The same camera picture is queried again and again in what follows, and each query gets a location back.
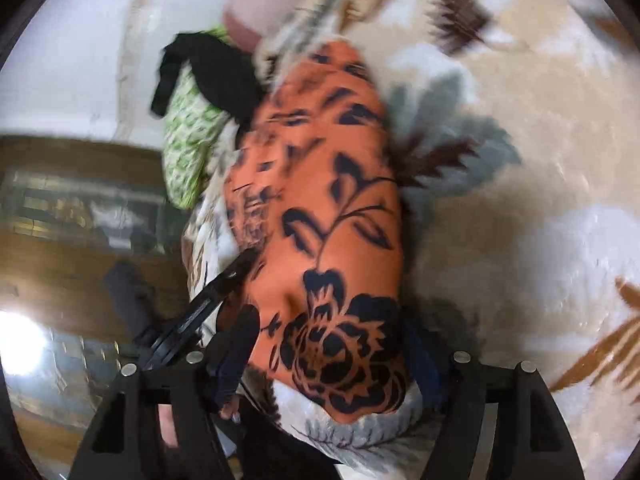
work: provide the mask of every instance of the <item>black cloth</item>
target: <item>black cloth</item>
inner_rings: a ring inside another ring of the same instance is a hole
[[[164,117],[186,61],[191,64],[196,85],[205,99],[228,112],[239,124],[240,132],[249,129],[254,110],[264,98],[251,56],[204,32],[178,34],[164,48],[151,111]]]

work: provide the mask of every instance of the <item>metal bolt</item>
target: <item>metal bolt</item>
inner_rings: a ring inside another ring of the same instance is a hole
[[[523,361],[520,363],[520,368],[522,368],[523,372],[526,372],[527,374],[532,374],[533,372],[535,372],[537,370],[536,365],[533,364],[531,361]]]
[[[203,359],[204,359],[204,355],[202,354],[202,352],[195,351],[195,352],[189,352],[187,354],[187,362],[190,365],[196,365]]]
[[[124,365],[120,369],[120,373],[123,374],[125,377],[132,376],[137,371],[138,371],[138,367],[133,363],[129,363],[128,365]]]
[[[467,352],[458,351],[453,354],[453,360],[457,363],[460,363],[461,365],[464,365],[471,361],[471,355],[469,355]]]

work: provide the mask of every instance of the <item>orange pillow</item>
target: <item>orange pillow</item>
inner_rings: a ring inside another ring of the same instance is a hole
[[[338,422],[404,399],[398,188],[383,105],[343,41],[301,62],[263,103],[225,183],[245,284],[260,312],[250,362]]]

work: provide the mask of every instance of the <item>floral blanket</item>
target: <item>floral blanket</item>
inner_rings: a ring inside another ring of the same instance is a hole
[[[255,59],[277,89],[337,36],[359,50],[408,213],[401,299],[488,364],[535,362],[588,480],[613,478],[640,430],[640,62],[603,34],[608,12],[601,0],[309,0]],[[218,182],[204,197],[222,194]],[[223,267],[207,226],[225,225],[224,209],[192,231],[192,294]],[[419,478],[439,421],[415,385],[395,413],[339,424],[247,376],[274,423],[345,478]]]

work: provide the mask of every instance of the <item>green and white cloth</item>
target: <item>green and white cloth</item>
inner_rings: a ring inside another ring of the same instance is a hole
[[[231,43],[223,26],[209,33]],[[164,117],[162,166],[167,195],[176,207],[194,207],[201,191],[202,170],[229,119],[227,112],[200,93],[191,65],[185,63]]]

